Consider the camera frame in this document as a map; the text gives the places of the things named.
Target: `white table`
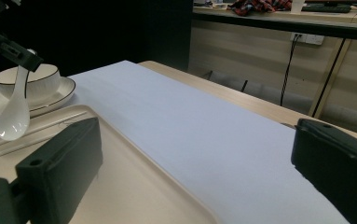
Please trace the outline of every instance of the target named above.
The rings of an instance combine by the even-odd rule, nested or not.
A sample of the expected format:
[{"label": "white table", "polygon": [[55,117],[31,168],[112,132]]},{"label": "white table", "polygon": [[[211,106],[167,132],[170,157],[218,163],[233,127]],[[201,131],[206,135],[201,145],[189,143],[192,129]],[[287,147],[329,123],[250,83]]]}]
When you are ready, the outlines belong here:
[{"label": "white table", "polygon": [[70,105],[93,108],[221,223],[348,223],[291,164],[295,130],[134,63],[71,78]]}]

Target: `tray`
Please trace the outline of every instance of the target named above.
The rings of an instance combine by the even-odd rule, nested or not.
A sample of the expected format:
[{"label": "tray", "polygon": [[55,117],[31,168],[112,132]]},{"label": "tray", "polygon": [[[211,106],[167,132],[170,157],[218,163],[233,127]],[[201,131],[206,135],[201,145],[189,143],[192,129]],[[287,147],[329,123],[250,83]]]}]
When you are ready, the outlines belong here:
[{"label": "tray", "polygon": [[103,166],[70,223],[218,223],[213,213],[91,108],[73,105],[31,120],[21,139],[0,139],[0,177],[70,123],[98,117]]}]

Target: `keyboard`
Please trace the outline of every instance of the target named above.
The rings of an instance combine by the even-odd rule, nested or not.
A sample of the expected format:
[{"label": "keyboard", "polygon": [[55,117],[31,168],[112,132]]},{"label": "keyboard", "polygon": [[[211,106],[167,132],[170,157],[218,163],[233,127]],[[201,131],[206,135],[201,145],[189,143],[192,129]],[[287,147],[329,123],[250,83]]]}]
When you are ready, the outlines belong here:
[{"label": "keyboard", "polygon": [[306,7],[302,7],[302,11],[349,13],[350,12],[350,6],[342,6],[342,7],[306,6]]}]

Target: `black partition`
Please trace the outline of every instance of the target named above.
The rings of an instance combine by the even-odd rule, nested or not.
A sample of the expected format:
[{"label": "black partition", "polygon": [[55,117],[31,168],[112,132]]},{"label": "black partition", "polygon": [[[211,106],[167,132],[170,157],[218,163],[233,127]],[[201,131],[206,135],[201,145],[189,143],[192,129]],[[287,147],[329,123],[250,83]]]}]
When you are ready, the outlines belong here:
[{"label": "black partition", "polygon": [[[0,14],[0,33],[71,76],[152,60],[186,70],[191,0],[23,0]],[[0,56],[0,71],[15,64]]]}]

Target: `white spoon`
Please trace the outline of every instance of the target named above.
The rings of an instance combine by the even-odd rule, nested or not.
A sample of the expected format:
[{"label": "white spoon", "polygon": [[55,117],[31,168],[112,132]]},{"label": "white spoon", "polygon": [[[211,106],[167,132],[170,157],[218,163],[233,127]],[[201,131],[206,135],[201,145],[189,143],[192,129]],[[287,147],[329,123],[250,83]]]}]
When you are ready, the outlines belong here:
[{"label": "white spoon", "polygon": [[4,140],[13,141],[22,137],[30,124],[30,110],[25,98],[28,76],[29,71],[18,66],[12,96],[0,113],[0,137]]}]

